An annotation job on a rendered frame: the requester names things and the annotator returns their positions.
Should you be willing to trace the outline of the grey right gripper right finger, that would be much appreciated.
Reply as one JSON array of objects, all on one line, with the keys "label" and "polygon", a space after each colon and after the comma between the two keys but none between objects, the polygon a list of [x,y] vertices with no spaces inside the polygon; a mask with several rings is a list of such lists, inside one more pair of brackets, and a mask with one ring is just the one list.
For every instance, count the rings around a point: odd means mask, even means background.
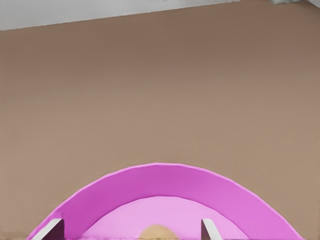
[{"label": "grey right gripper right finger", "polygon": [[222,240],[216,225],[209,218],[204,218],[201,220],[201,240]]}]

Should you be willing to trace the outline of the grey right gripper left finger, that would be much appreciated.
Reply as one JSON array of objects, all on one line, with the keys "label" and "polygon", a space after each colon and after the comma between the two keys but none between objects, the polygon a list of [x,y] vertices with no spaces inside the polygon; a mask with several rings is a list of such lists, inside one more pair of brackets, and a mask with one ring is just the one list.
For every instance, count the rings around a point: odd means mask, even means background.
[{"label": "grey right gripper left finger", "polygon": [[62,218],[52,219],[32,240],[65,240],[65,221]]}]

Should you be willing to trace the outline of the beige egg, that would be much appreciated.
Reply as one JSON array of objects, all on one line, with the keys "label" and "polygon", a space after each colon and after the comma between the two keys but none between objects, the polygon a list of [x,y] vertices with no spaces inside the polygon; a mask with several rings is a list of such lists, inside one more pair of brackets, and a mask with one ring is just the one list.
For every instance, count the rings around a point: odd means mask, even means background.
[{"label": "beige egg", "polygon": [[138,236],[139,240],[180,240],[180,237],[169,227],[161,224],[147,226]]}]

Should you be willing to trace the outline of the pink round bowl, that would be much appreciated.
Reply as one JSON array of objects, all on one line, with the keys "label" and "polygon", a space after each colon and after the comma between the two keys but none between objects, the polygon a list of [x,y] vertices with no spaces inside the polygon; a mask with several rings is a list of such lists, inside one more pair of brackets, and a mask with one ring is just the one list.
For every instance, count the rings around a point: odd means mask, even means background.
[{"label": "pink round bowl", "polygon": [[301,238],[263,199],[225,176],[180,163],[150,163],[109,173],[84,186],[57,206],[25,240],[32,240],[55,218],[64,219],[66,237],[80,236],[116,208],[156,196],[183,198],[209,207],[250,239]]}]

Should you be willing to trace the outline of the silver frame post foot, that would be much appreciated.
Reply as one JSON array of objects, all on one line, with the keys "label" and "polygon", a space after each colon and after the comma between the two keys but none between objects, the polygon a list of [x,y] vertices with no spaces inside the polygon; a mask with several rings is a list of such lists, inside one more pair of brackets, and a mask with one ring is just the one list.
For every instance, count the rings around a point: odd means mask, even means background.
[{"label": "silver frame post foot", "polygon": [[269,0],[274,5],[299,2],[300,0]]}]

